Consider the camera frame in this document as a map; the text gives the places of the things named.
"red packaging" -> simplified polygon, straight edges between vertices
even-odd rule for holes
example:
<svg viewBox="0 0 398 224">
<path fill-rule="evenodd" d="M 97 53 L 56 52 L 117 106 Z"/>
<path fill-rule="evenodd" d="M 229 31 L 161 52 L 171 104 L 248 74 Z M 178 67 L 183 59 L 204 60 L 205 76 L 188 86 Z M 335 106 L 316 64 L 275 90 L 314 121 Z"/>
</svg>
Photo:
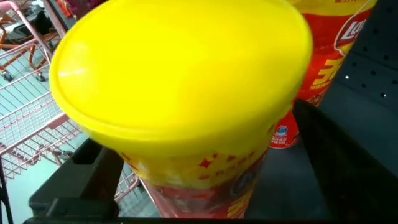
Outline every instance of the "red packaging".
<svg viewBox="0 0 398 224">
<path fill-rule="evenodd" d="M 212 188 L 181 189 L 151 184 L 146 187 L 164 218 L 243 218 L 266 153 L 242 174 Z M 246 158 L 237 160 L 235 166 L 243 161 Z"/>
<path fill-rule="evenodd" d="M 318 106 L 377 0 L 289 0 L 306 18 L 313 35 L 312 59 L 296 98 Z M 275 129 L 270 147 L 299 140 L 292 110 Z"/>
</svg>

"red star pattern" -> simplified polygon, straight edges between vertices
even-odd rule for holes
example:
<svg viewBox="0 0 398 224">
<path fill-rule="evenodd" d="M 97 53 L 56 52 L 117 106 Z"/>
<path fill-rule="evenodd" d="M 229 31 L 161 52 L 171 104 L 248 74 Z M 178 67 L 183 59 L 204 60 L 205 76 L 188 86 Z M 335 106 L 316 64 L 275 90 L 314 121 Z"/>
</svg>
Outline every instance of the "red star pattern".
<svg viewBox="0 0 398 224">
<path fill-rule="evenodd" d="M 204 168 L 209 167 L 209 165 L 211 164 L 211 161 L 208 161 L 206 158 L 203 159 L 203 161 L 199 164 L 199 166 L 202 166 Z"/>
<path fill-rule="evenodd" d="M 232 161 L 236 159 L 236 156 L 228 156 L 228 158 L 226 159 L 227 162 Z"/>
</svg>

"shopping cart wheel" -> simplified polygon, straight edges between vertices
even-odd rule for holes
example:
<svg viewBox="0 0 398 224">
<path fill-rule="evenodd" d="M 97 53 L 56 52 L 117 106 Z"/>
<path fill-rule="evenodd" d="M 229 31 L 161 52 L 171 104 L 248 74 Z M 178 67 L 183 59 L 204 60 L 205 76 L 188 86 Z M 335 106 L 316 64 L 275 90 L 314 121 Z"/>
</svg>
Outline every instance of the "shopping cart wheel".
<svg viewBox="0 0 398 224">
<path fill-rule="evenodd" d="M 36 79 L 38 80 L 38 81 L 40 81 L 40 82 L 45 82 L 45 81 L 47 81 L 47 79 L 43 76 L 43 74 L 41 74 L 41 73 L 38 73 L 37 75 L 36 75 Z"/>
<path fill-rule="evenodd" d="M 7 81 L 9 81 L 9 82 L 11 82 L 11 81 L 14 79 L 14 77 L 13 77 L 12 75 L 10 75 L 10 74 L 7 72 L 7 70 L 3 71 L 2 74 L 1 74 L 1 76 L 3 77 L 3 79 L 5 79 L 5 80 L 7 80 Z"/>
<path fill-rule="evenodd" d="M 67 161 L 71 156 L 72 156 L 73 152 L 71 151 L 63 151 L 62 155 L 59 155 L 58 158 Z"/>
</svg>

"blue label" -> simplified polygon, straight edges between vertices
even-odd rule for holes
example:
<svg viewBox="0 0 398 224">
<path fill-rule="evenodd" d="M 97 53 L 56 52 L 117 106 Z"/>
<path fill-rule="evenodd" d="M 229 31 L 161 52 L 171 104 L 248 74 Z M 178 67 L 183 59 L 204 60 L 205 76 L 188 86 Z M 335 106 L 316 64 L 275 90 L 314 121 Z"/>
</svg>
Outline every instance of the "blue label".
<svg viewBox="0 0 398 224">
<path fill-rule="evenodd" d="M 275 133 L 276 135 L 278 135 L 278 136 L 286 136 L 286 134 L 287 134 L 287 127 L 286 126 L 279 126 L 277 129 L 276 129 L 276 133 Z"/>
</svg>

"potato chip canister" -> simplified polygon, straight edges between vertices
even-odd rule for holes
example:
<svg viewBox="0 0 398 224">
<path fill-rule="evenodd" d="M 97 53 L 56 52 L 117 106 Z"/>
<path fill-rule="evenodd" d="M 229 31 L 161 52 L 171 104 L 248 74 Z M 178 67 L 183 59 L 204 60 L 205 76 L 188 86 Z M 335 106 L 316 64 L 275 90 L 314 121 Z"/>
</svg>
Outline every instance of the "potato chip canister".
<svg viewBox="0 0 398 224">
<path fill-rule="evenodd" d="M 285 0 L 112 0 L 61 41 L 50 87 L 163 217 L 240 218 L 311 53 Z"/>
<path fill-rule="evenodd" d="M 307 20 L 313 55 L 297 98 L 318 106 L 377 0 L 288 0 Z M 299 140 L 292 111 L 275 129 L 270 147 L 283 149 Z"/>
</svg>

